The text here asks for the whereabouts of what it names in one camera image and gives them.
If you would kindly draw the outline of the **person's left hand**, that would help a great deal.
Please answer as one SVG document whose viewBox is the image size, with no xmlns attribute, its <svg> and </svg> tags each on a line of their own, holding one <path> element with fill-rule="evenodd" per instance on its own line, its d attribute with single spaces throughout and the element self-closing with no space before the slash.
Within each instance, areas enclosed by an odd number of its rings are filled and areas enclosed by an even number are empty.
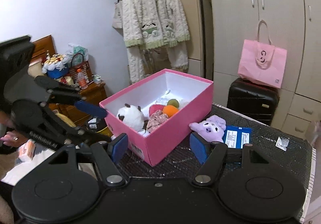
<svg viewBox="0 0 321 224">
<path fill-rule="evenodd" d="M 14 126 L 10 119 L 10 116 L 3 111 L 1 111 L 1 124 L 9 128 L 13 128 Z M 1 137 L 1 141 L 3 141 L 4 145 L 7 145 L 9 147 L 19 148 L 28 141 L 28 138 L 26 138 L 21 133 L 12 130 L 6 132 L 5 135 Z"/>
</svg>

